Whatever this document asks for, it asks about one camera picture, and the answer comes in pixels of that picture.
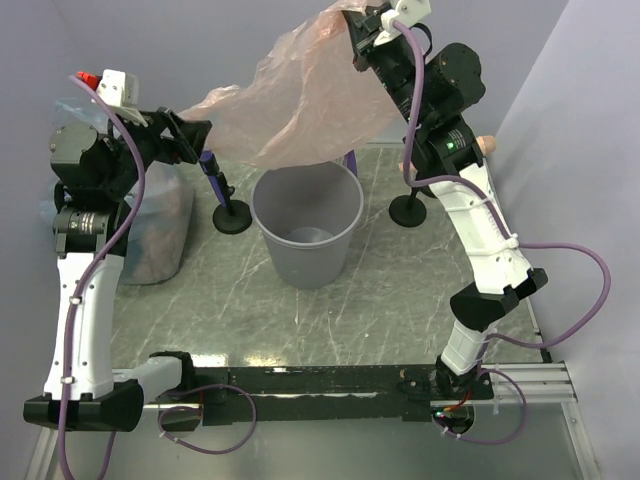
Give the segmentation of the pink plastic trash bag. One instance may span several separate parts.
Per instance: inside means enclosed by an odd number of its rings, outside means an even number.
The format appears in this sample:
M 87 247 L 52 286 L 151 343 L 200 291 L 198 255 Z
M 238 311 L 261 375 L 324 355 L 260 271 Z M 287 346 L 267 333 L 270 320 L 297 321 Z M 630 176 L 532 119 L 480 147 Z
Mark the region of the pink plastic trash bag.
M 208 120 L 206 145 L 223 161 L 273 170 L 336 160 L 399 119 L 371 70 L 357 71 L 343 14 L 366 1 L 337 1 L 280 36 L 247 87 L 211 90 L 181 112 Z

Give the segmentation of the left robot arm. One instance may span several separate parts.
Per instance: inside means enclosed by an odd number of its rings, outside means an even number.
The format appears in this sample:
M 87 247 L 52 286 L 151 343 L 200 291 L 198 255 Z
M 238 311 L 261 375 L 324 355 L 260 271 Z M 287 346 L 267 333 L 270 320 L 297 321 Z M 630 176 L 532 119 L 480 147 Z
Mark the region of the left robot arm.
M 53 221 L 60 283 L 56 345 L 40 395 L 23 406 L 26 422 L 66 431 L 134 430 L 145 404 L 163 393 L 176 402 L 196 393 L 186 352 L 159 353 L 116 372 L 108 338 L 127 252 L 130 214 L 125 198 L 153 162 L 195 164 L 211 124 L 160 108 L 143 121 L 100 132 L 85 122 L 50 137 Z

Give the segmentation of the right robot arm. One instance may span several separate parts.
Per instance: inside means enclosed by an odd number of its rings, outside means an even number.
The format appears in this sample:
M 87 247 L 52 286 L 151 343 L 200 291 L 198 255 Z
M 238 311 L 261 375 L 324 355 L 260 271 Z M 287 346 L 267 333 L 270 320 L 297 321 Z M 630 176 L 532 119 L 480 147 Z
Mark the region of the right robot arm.
M 450 299 L 455 322 L 435 366 L 438 390 L 454 399 L 475 383 L 498 322 L 548 277 L 523 255 L 497 205 L 486 165 L 491 141 L 477 138 L 462 116 L 486 91 L 478 54 L 451 43 L 428 59 L 407 36 L 411 23 L 392 27 L 399 16 L 392 3 L 343 13 L 355 69 L 375 73 L 409 126 L 403 176 L 411 192 L 392 201 L 392 219 L 402 226 L 423 222 L 426 210 L 417 194 L 429 190 L 471 264 L 474 280 Z

